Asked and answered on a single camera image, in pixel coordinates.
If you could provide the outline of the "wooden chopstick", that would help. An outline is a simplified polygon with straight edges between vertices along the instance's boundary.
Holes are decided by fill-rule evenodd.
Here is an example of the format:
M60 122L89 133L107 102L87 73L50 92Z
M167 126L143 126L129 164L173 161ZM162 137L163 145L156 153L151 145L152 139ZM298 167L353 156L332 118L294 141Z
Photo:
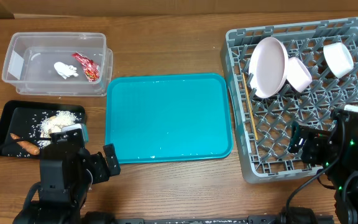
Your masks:
M249 112L250 122L251 122L252 129L253 129L253 132L254 132L254 139L256 141L258 141L259 138L258 138L258 135L257 135L257 130L256 130L256 126L255 126L255 121L254 121L254 114L253 114L253 111L252 111L251 100L250 100L249 91L248 91L247 82L246 82L244 72L242 72L242 80L243 80L243 83L244 83L244 89L245 89L245 94L246 94L246 99L247 99L247 110Z

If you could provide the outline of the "red snack wrapper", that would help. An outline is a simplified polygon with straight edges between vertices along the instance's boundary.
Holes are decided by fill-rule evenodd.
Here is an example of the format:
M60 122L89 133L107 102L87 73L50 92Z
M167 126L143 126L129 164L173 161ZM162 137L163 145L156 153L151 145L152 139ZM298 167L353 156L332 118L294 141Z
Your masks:
M73 53L71 56L81 64L89 82L94 82L99 79L100 68L97 63L78 52Z

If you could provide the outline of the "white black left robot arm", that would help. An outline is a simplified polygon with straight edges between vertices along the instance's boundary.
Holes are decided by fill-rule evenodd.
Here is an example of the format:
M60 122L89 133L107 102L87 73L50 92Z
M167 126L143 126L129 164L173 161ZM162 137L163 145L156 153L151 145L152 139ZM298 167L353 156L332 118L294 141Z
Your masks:
M53 143L40 158L40 182L29 190L23 209L14 223L116 223L114 215L88 212L81 216L88 191L93 184L107 182L121 168L112 144L104 154L90 154L70 142Z

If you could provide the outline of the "pink bowl with rice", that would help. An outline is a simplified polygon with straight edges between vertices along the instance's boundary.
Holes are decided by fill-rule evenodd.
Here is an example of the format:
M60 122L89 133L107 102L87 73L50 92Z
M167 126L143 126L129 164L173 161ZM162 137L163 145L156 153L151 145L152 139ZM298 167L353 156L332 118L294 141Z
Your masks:
M303 92L312 82L308 68L297 57L288 59L287 81L297 92Z

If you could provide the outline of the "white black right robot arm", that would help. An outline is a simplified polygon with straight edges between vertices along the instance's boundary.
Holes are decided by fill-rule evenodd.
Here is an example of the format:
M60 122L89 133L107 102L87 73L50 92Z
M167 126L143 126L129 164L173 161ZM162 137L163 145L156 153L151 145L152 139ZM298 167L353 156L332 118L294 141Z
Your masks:
M298 215L291 207L294 196L314 180L326 175L335 191L335 212L341 223L358 223L358 121L338 121L332 131L309 128L293 122L288 150L300 152L301 160L321 169L289 196L285 210L293 222L309 215Z

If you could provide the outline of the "orange carrot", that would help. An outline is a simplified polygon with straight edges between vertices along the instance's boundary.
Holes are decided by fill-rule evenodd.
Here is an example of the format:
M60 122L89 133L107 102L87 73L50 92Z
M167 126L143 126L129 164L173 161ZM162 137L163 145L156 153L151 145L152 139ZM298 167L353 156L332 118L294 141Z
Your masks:
M19 141L17 143L30 155L36 156L40 154L39 147L29 141Z

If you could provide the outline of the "white tissue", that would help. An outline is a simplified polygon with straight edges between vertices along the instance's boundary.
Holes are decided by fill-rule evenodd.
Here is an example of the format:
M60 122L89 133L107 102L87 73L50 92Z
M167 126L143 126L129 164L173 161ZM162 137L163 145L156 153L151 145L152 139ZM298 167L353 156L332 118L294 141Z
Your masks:
M67 65L62 62L56 62L54 65L56 72L65 80L70 77L77 77L77 68L72 65Z

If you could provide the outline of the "pink plate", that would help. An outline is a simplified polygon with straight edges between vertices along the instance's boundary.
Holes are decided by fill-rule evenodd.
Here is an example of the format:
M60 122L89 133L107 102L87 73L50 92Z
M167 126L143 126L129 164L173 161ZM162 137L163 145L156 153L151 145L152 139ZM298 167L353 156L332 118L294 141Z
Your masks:
M259 98L278 93L287 79L288 53L281 41L274 37L262 39L255 47L249 64L252 75L250 87Z

